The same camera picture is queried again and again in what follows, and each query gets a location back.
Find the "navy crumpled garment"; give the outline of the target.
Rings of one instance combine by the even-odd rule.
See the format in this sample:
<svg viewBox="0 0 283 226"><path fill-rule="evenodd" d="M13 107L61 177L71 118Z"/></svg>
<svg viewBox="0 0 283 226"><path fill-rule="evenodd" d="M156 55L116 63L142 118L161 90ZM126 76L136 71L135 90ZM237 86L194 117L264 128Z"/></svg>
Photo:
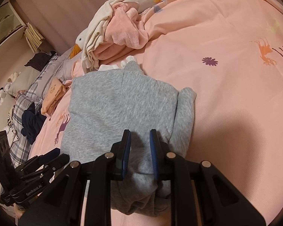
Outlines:
<svg viewBox="0 0 283 226"><path fill-rule="evenodd" d="M35 103L31 105L22 114L21 134L27 139L30 145L33 145L37 136L41 132L46 116L39 110L36 112Z"/></svg>

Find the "pink printed duvet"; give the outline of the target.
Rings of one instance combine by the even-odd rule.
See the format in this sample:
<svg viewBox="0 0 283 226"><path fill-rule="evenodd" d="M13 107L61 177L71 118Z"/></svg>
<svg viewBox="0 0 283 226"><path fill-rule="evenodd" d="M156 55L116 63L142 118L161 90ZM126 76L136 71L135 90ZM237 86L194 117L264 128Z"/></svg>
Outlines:
<svg viewBox="0 0 283 226"><path fill-rule="evenodd" d="M283 5L166 0L142 15L144 73L192 88L187 158L211 161L267 223L283 211Z"/></svg>

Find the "grey lilac blanket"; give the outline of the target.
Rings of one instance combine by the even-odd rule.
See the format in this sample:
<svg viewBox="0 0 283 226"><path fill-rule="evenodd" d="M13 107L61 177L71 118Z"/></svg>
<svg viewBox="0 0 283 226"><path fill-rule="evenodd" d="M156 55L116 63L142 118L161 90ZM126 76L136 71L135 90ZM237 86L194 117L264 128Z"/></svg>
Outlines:
<svg viewBox="0 0 283 226"><path fill-rule="evenodd" d="M58 78L62 83L66 80L72 79L72 67L76 60L81 58L82 52L79 52L73 58L70 59L70 53L72 48L64 52L60 56L54 56L43 69L40 74L40 82L38 83L39 95L42 99L46 96L50 84L54 78Z"/></svg>

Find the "orange printed folded garment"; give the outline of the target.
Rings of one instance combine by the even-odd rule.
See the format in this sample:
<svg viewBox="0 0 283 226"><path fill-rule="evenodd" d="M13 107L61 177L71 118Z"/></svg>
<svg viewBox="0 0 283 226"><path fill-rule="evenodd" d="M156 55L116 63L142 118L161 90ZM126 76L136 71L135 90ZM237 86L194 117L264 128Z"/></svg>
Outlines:
<svg viewBox="0 0 283 226"><path fill-rule="evenodd" d="M47 117L52 116L59 101L66 94L66 87L60 82L58 78L54 78L48 92L43 99L41 114Z"/></svg>

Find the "plaid pillow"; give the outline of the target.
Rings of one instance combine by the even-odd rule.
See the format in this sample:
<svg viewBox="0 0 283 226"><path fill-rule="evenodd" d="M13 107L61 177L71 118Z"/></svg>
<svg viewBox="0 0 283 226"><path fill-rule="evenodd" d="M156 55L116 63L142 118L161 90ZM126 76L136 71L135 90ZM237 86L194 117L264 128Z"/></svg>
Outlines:
<svg viewBox="0 0 283 226"><path fill-rule="evenodd" d="M14 167L28 160L31 145L36 139L36 135L30 133L29 125L39 117L45 118L41 115L40 109L45 88L50 85L50 80L61 66L58 57L54 55L36 80L16 98L12 121L19 139L12 142L9 151Z"/></svg>

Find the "small plush toys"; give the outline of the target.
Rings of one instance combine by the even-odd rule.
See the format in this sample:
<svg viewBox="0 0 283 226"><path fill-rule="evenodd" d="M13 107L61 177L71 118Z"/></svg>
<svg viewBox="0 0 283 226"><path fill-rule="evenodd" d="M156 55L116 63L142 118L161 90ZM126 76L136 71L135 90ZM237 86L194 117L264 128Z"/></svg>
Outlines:
<svg viewBox="0 0 283 226"><path fill-rule="evenodd" d="M3 104L4 99L6 98L6 96L9 94L12 97L16 97L16 94L12 92L12 84L13 82L15 82L15 80L18 78L18 76L21 74L21 72L14 72L12 73L8 79L7 79L7 83L0 88L0 105Z"/></svg>

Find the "pink folded garment pile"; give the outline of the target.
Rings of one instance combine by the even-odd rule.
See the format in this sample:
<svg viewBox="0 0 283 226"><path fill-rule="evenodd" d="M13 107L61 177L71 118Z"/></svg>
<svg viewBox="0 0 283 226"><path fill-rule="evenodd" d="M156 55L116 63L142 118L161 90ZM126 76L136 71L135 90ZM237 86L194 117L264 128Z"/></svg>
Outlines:
<svg viewBox="0 0 283 226"><path fill-rule="evenodd" d="M119 2L104 33L104 41L93 51L96 59L108 60L127 48L141 49L149 40L136 2Z"/></svg>

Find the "grey New York sweatshirt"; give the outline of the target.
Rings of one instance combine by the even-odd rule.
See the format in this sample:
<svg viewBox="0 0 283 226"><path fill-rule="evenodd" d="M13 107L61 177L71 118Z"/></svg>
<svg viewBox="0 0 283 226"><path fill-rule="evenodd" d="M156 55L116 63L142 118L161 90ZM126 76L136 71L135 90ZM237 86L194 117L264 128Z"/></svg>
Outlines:
<svg viewBox="0 0 283 226"><path fill-rule="evenodd" d="M194 122L196 94L189 88L146 76L131 61L123 69L94 71L75 78L71 86L70 120L61 151L71 160L94 161L131 132L128 172L111 183L111 206L121 213L151 217L170 208L170 183L155 181L150 131L155 129L171 151L185 156Z"/></svg>

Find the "white folded garment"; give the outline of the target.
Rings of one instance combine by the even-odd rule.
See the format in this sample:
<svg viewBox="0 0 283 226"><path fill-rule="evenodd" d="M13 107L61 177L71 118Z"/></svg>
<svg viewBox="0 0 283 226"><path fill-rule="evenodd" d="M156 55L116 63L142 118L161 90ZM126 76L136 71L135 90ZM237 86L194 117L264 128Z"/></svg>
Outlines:
<svg viewBox="0 0 283 226"><path fill-rule="evenodd" d="M98 69L98 59L93 51L95 51L95 49L104 41L106 28L113 15L112 6L123 1L125 0L106 1L96 12L91 22L89 22L81 55L81 63L84 73L92 71L93 69Z"/></svg>

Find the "white wall shelf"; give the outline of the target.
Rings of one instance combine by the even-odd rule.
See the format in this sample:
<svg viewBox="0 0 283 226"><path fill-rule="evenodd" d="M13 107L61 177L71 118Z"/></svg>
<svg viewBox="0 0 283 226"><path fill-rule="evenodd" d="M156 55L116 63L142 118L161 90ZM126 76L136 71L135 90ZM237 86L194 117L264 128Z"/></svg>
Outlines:
<svg viewBox="0 0 283 226"><path fill-rule="evenodd" d="M11 0L3 0L0 5L0 50L20 40L24 29L25 24Z"/></svg>

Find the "beige pillow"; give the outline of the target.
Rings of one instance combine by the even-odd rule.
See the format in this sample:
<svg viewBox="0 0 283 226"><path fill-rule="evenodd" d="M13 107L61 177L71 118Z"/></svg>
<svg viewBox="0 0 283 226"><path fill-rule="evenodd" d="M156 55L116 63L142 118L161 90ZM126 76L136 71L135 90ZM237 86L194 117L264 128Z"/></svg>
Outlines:
<svg viewBox="0 0 283 226"><path fill-rule="evenodd" d="M27 90L30 85L35 82L40 73L41 72L35 70L30 66L24 66L21 70L21 74L12 84L12 92L17 96L19 91Z"/></svg>

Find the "dark brown cushion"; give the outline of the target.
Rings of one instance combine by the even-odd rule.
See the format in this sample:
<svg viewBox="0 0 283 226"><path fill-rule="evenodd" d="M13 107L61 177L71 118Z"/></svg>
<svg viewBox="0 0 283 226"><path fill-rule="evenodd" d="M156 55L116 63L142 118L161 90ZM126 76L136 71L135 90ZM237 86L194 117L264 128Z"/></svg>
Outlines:
<svg viewBox="0 0 283 226"><path fill-rule="evenodd" d="M30 66L35 70L41 72L55 54L56 52L54 50L52 50L50 54L44 52L36 53L34 57L30 59L27 64L25 64L25 67Z"/></svg>

